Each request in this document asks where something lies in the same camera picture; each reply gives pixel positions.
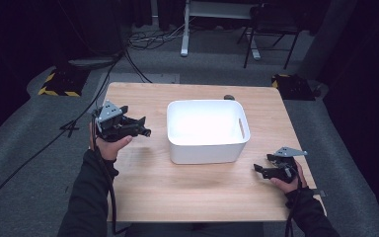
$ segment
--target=black sleeve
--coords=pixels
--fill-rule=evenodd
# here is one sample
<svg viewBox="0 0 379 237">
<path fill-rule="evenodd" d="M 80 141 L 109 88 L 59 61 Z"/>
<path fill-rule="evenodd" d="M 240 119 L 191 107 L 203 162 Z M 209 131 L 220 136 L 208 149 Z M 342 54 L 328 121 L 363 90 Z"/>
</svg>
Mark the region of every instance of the black sleeve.
<svg viewBox="0 0 379 237">
<path fill-rule="evenodd" d="M 288 198 L 286 205 L 293 211 L 293 219 L 306 237 L 340 236 L 325 215 L 321 203 L 313 198 L 313 191 L 308 187 L 301 189 L 300 192 L 290 192 L 286 196 Z"/>
<path fill-rule="evenodd" d="M 109 182 L 104 166 L 112 179 L 118 174 L 114 161 L 103 162 L 94 151 L 85 152 L 57 236 L 107 236 Z"/>
</svg>

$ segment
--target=white plastic bin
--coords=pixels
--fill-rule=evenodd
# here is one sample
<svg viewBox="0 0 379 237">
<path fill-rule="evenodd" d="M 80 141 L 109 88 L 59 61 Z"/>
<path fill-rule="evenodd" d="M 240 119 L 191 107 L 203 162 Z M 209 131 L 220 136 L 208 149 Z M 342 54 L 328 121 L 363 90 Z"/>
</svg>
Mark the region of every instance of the white plastic bin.
<svg viewBox="0 0 379 237">
<path fill-rule="evenodd" d="M 168 106 L 167 124 L 176 164 L 234 162 L 251 137 L 237 101 L 174 101 Z"/>
</svg>

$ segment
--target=chair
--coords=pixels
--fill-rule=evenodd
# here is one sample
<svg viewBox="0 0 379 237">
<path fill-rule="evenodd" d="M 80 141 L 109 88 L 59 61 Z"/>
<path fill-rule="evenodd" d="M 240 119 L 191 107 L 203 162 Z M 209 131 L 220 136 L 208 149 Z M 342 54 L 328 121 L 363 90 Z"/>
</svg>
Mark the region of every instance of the chair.
<svg viewBox="0 0 379 237">
<path fill-rule="evenodd" d="M 284 69 L 286 69 L 298 36 L 305 30 L 306 23 L 311 15 L 313 9 L 312 1 L 313 0 L 279 0 L 267 3 L 260 1 L 258 7 L 251 8 L 251 22 L 245 27 L 238 40 L 239 43 L 243 36 L 250 36 L 244 68 L 246 68 L 248 63 L 254 36 L 276 36 L 278 39 L 272 47 L 263 47 L 260 49 L 288 50 L 288 56 L 284 64 Z M 294 36 L 291 48 L 275 49 L 276 44 L 287 35 Z"/>
</svg>

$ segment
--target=hand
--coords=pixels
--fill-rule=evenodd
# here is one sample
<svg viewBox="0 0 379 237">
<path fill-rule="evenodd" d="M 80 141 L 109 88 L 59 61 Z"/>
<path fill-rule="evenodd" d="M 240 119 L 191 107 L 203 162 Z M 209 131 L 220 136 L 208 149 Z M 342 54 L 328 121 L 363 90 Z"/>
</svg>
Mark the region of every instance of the hand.
<svg viewBox="0 0 379 237">
<path fill-rule="evenodd" d="M 89 123 L 89 129 L 90 129 L 90 147 L 91 150 L 94 150 L 94 139 L 92 137 L 92 124 Z M 116 155 L 120 149 L 122 149 L 124 146 L 128 145 L 132 140 L 131 136 L 126 136 L 121 140 L 118 140 L 116 142 L 107 142 L 101 139 L 100 137 L 97 137 L 96 143 L 97 146 L 100 148 L 101 156 L 105 160 L 115 160 Z"/>
<path fill-rule="evenodd" d="M 301 165 L 296 161 L 295 164 L 297 165 L 297 171 L 298 171 L 298 177 L 300 177 L 302 188 L 307 187 L 306 179 L 304 179 L 303 170 L 301 169 Z M 298 177 L 296 177 L 290 184 L 287 184 L 280 179 L 277 178 L 271 178 L 273 184 L 275 184 L 277 187 L 279 187 L 285 194 L 290 193 L 291 191 L 297 190 L 298 186 Z"/>
</svg>

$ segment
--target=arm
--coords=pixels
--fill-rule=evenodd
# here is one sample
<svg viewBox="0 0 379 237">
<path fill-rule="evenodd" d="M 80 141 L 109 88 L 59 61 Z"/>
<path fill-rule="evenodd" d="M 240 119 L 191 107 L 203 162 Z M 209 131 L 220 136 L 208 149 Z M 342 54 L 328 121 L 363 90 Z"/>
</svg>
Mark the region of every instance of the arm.
<svg viewBox="0 0 379 237">
<path fill-rule="evenodd" d="M 84 154 L 58 236 L 107 236 L 107 194 L 118 175 L 114 162 L 118 151 L 131 139 L 127 136 L 117 142 L 105 142 L 91 135 L 91 149 Z"/>
<path fill-rule="evenodd" d="M 303 170 L 297 161 L 296 165 L 298 169 L 298 177 L 302 183 L 302 188 L 300 190 L 297 190 L 298 177 L 296 177 L 290 184 L 286 184 L 276 178 L 270 180 L 279 187 L 288 198 L 286 206 L 291 209 L 293 219 L 297 223 L 297 226 L 307 237 L 340 236 L 325 215 L 321 203 L 313 198 L 313 191 L 307 186 Z"/>
</svg>

